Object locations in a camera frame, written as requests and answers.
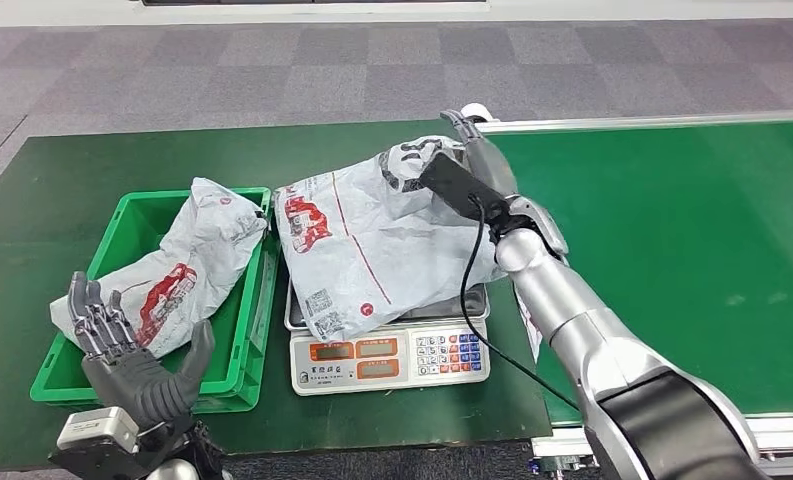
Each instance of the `stainless steel tray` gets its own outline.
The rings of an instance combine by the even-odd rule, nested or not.
[[[466,292],[465,303],[470,320],[484,320],[490,315],[490,303],[487,299],[487,288],[483,284],[475,285]],[[401,317],[393,320],[388,325],[433,322],[442,320],[461,319],[461,303],[458,297],[433,303],[425,307],[415,308]],[[293,283],[289,283],[287,291],[287,308],[284,310],[284,326],[287,330],[307,330],[302,308],[296,299]]]

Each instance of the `digital display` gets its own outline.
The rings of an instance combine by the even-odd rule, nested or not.
[[[317,360],[339,360],[352,358],[352,345],[341,344],[330,347],[320,347],[316,350]]]
[[[392,363],[367,363],[359,365],[361,377],[392,377],[396,375],[396,367]]]
[[[396,343],[362,343],[358,345],[358,356],[376,357],[396,354]]]

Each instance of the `red printed logo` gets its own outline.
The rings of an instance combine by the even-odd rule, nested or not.
[[[284,202],[284,214],[290,224],[290,235],[293,237],[293,249],[305,253],[313,248],[317,240],[330,237],[328,218],[304,197],[289,197]]]
[[[146,295],[146,303],[140,309],[143,324],[137,330],[137,343],[146,347],[160,332],[166,317],[184,301],[184,297],[196,285],[196,271],[184,263],[176,264],[163,280],[155,284]]]

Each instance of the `robotic arm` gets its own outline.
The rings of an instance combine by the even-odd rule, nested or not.
[[[106,408],[69,416],[49,460],[84,480],[223,480],[222,450],[191,408],[210,363],[210,323],[193,328],[181,368],[167,371],[137,336],[113,291],[75,272],[68,303],[81,367]]]
[[[575,386],[585,435],[606,478],[768,478],[755,465],[755,438],[731,401],[626,328],[569,267],[552,216],[517,193],[499,149],[459,112],[442,116],[460,134],[471,171],[439,153],[420,181],[462,216],[490,226],[497,263]]]

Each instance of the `gray carpet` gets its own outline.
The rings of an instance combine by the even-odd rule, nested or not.
[[[434,118],[469,102],[506,120],[793,108],[793,20],[0,29],[0,174],[29,136]],[[504,444],[229,468],[515,479],[529,458]]]

